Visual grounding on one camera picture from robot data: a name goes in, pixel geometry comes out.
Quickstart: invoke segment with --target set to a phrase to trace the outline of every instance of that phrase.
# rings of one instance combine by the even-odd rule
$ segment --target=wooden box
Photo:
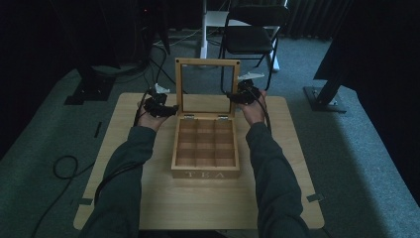
[[[234,59],[175,59],[176,102],[179,105],[172,155],[175,179],[235,179],[240,175],[235,104],[212,100],[215,95],[183,93],[183,69],[218,65],[232,69],[236,92],[240,62]],[[224,106],[226,111],[219,111]]]

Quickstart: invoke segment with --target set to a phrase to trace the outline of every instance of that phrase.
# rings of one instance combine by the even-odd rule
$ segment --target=black chair
[[[278,46],[278,36],[286,24],[289,10],[280,5],[239,5],[230,9],[225,22],[225,29],[219,52],[219,59],[225,59],[226,51],[232,55],[262,55],[260,58],[240,58],[238,60],[259,60],[260,65],[265,56],[272,53],[269,66],[268,90],[271,72]],[[230,25],[236,20],[248,26]],[[224,68],[222,67],[221,87],[223,90]]]

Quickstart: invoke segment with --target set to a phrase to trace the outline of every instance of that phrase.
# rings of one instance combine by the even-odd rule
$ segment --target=table surface
[[[112,153],[127,140],[134,121],[137,102],[142,93],[121,94],[111,118],[95,166],[79,204],[73,225],[81,229],[93,210],[90,202]],[[184,103],[226,105],[222,95],[184,95]],[[176,104],[175,94],[169,94],[166,105]],[[324,226],[318,201],[309,202],[315,193],[293,121],[284,98],[268,96],[266,104],[272,136],[282,147],[302,189],[302,218],[309,228]],[[160,127],[152,158],[144,166],[140,227],[142,229],[257,229],[257,202],[250,151],[245,140],[250,128],[241,111],[236,112],[238,150],[241,175],[235,179],[172,178],[170,166],[176,118],[168,118]]]

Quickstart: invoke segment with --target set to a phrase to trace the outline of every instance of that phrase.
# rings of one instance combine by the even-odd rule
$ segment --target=gray carpet
[[[312,111],[303,93],[303,86],[325,83],[312,78],[329,44],[318,40],[282,40],[277,54],[280,71],[273,74],[268,91],[269,95],[283,96],[288,102],[315,189],[326,197],[320,202],[325,228],[332,237],[419,237],[419,207],[357,95],[348,88],[340,88],[338,96],[348,113],[338,114]],[[174,79],[174,58],[196,58],[199,47],[199,43],[190,40],[172,45],[164,70]],[[209,58],[215,58],[218,47],[209,45],[208,53]],[[161,52],[154,49],[153,59],[160,63]],[[241,73],[266,73],[265,65],[263,62],[259,68],[253,68],[253,62],[243,61]],[[217,79],[208,84],[190,83],[185,90],[220,93],[217,76],[220,69],[204,67],[199,71]],[[154,67],[146,70],[145,76],[119,77],[108,101],[88,101],[80,106],[63,105],[80,80],[75,70],[56,84],[0,163],[0,237],[31,236],[37,221],[68,182],[53,175],[54,161],[65,155],[75,156],[79,171],[93,163],[118,96],[128,91],[144,92],[145,78],[152,82],[157,74]],[[175,92],[174,84],[163,73],[159,74],[158,83]],[[259,87],[264,83],[264,79],[256,80]],[[99,122],[102,125],[96,133]],[[70,176],[73,168],[72,161],[66,159],[57,170],[62,176]],[[74,179],[45,217],[36,237],[77,237],[72,220],[90,172]],[[312,235],[328,237],[322,230],[312,231]]]

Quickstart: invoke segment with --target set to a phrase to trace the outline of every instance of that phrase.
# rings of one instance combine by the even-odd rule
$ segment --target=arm
[[[128,140],[112,155],[104,178],[124,166],[150,159],[157,130],[164,120],[144,114],[138,126],[131,128]],[[138,237],[142,173],[143,165],[114,177],[103,187],[79,237]]]
[[[260,103],[265,106],[265,92]],[[260,237],[309,237],[301,191],[293,169],[274,141],[265,123],[262,108],[256,102],[240,105],[251,126],[247,142],[256,179]]]

